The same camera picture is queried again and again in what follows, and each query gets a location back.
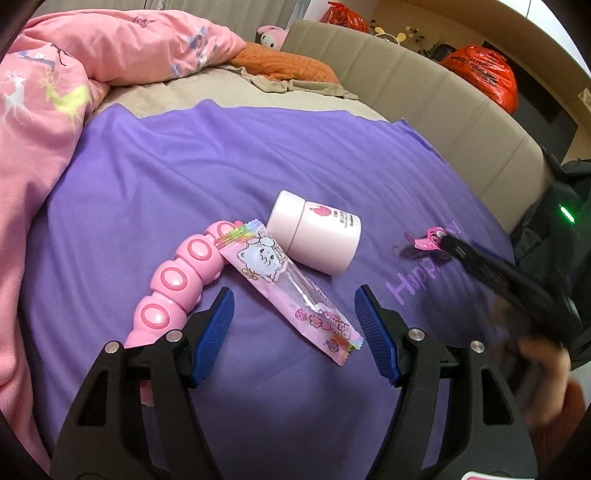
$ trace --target pink duvet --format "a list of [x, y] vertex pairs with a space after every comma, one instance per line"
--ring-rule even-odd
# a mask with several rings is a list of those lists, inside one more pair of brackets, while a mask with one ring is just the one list
[[187, 76], [244, 46], [226, 27], [181, 11], [83, 10], [29, 21], [0, 63], [0, 408], [46, 470], [17, 319], [31, 221], [110, 85]]

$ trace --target green light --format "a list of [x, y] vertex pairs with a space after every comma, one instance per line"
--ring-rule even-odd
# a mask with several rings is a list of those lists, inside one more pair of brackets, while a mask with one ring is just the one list
[[566, 208], [564, 208], [562, 205], [560, 206], [560, 211], [569, 220], [569, 222], [574, 225], [573, 215]]

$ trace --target pink candy package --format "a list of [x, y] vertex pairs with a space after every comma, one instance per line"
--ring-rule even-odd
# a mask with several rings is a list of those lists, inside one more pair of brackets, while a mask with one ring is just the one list
[[363, 337], [294, 265], [265, 225], [252, 220], [216, 241], [222, 256], [310, 342], [343, 365]]

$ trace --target orange plastic bag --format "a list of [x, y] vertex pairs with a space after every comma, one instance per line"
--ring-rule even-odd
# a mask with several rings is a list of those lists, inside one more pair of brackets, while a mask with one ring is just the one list
[[441, 65], [474, 85], [506, 112], [517, 110], [517, 81], [500, 53], [479, 45], [468, 45], [449, 54]]
[[320, 19], [321, 23], [340, 25], [341, 27], [352, 28], [363, 33], [369, 33], [369, 27], [359, 14], [349, 10], [338, 2], [329, 2], [329, 9]]

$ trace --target apple logo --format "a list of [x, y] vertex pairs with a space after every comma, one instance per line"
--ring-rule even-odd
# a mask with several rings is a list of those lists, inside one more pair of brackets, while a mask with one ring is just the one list
[[328, 217], [332, 215], [332, 210], [325, 207], [324, 205], [318, 205], [316, 208], [310, 208], [316, 215], [320, 215], [321, 217]]

